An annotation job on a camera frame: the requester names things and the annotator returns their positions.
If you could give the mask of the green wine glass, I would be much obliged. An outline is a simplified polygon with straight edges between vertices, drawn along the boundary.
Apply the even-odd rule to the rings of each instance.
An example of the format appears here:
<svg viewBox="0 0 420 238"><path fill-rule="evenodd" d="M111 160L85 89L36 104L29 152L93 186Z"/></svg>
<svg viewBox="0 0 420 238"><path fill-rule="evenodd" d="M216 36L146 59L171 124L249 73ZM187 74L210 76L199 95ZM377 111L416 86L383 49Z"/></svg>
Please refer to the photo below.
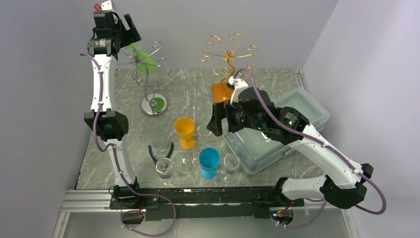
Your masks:
<svg viewBox="0 0 420 238"><path fill-rule="evenodd" d="M131 55L127 54L126 52L123 53L129 57L129 64L135 65L139 72L146 73L146 69L148 71L154 70L154 61L151 59L147 52L141 50L141 42L132 43L123 49L131 51Z"/></svg>

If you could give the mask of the orange frosted wine glass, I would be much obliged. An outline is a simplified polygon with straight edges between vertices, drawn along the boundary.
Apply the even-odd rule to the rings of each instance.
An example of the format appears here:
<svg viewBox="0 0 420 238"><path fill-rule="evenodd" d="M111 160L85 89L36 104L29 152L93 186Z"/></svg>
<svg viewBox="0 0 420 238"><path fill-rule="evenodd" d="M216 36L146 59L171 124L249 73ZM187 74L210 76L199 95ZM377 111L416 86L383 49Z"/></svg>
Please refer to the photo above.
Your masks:
<svg viewBox="0 0 420 238"><path fill-rule="evenodd" d="M180 139L180 146L183 149L192 149L195 146L195 123L191 118L179 118L174 124L174 129Z"/></svg>

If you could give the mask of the blue wine glass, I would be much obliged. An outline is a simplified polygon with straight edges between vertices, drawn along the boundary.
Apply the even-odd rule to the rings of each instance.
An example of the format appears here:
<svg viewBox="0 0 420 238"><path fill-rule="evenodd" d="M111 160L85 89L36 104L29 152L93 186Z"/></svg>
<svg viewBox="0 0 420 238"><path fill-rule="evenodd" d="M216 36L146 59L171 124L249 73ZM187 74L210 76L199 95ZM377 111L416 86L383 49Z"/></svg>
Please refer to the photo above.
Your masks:
<svg viewBox="0 0 420 238"><path fill-rule="evenodd" d="M200 174L204 179L212 179L217 174L217 167L220 161L219 152L212 148L204 148L199 153Z"/></svg>

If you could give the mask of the ribbed clear wine glass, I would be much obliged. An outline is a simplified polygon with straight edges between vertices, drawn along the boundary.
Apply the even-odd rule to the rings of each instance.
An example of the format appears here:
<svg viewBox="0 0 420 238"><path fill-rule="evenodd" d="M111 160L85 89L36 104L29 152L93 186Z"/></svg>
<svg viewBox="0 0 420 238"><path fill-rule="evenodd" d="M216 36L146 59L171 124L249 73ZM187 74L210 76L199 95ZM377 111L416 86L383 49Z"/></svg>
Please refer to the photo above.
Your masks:
<svg viewBox="0 0 420 238"><path fill-rule="evenodd" d="M160 152L165 151L169 145L167 135L161 129L151 132L150 141L152 146Z"/></svg>

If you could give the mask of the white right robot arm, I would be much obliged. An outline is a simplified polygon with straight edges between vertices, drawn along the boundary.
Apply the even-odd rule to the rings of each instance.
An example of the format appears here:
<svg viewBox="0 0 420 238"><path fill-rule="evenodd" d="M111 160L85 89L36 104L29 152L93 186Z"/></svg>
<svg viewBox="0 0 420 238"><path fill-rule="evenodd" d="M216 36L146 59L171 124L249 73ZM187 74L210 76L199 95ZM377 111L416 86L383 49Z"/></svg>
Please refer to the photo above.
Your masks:
<svg viewBox="0 0 420 238"><path fill-rule="evenodd" d="M222 120L226 119L229 132L245 128L256 130L295 149L323 170L324 175L316 178L280 178L273 192L273 200L279 206L301 198L324 199L341 209L361 203L367 192L364 182L371 178L373 167L338 156L336 148L324 142L316 128L297 109L276 107L265 91L259 93L257 96L249 87L236 99L214 103L207 129L215 136L221 136Z"/></svg>

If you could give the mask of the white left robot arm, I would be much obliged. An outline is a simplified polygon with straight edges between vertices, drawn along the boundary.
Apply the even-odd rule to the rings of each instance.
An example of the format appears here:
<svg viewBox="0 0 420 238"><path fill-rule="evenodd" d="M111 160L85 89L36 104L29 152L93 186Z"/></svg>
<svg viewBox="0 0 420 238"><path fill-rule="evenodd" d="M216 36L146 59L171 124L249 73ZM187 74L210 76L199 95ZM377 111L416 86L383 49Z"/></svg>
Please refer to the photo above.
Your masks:
<svg viewBox="0 0 420 238"><path fill-rule="evenodd" d="M141 37L131 16L126 14L124 19L128 29L114 10L103 8L94 12L93 37L87 43L87 52L83 53L91 60L94 83L90 111L84 113L84 121L93 131L96 147L109 153L115 179L110 190L113 198L122 199L129 208L136 208L143 198L137 191L138 180L128 155L129 121L117 111L114 81L120 49Z"/></svg>

